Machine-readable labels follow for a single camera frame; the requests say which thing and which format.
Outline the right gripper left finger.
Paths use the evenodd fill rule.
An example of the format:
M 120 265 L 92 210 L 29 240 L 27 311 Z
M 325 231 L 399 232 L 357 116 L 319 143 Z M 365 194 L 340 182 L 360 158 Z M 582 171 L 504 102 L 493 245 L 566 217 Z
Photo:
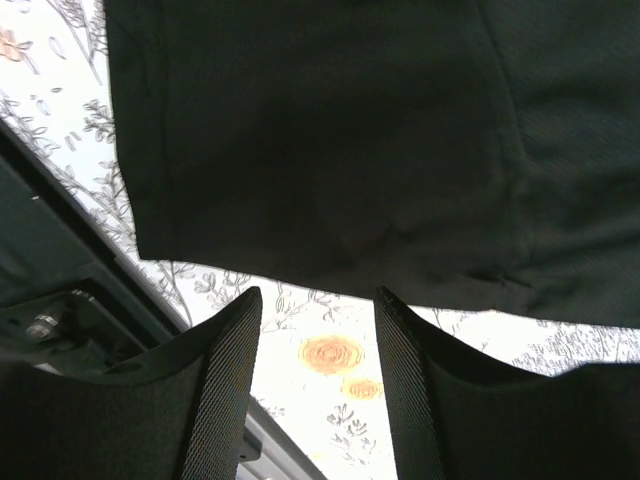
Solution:
M 234 478 L 261 314 L 252 287 L 209 320 L 102 375 L 3 363 L 2 477 Z

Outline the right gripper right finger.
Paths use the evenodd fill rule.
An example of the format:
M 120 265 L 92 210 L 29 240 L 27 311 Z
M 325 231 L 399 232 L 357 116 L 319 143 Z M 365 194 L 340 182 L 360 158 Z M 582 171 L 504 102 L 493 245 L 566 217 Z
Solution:
M 399 478 L 638 477 L 637 365 L 548 377 L 461 342 L 385 288 L 374 309 Z

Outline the black t-shirt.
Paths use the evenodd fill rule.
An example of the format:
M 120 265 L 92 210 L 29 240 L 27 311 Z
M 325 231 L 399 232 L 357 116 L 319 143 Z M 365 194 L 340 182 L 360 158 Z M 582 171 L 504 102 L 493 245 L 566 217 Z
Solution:
M 635 1 L 108 1 L 139 255 L 639 324 Z

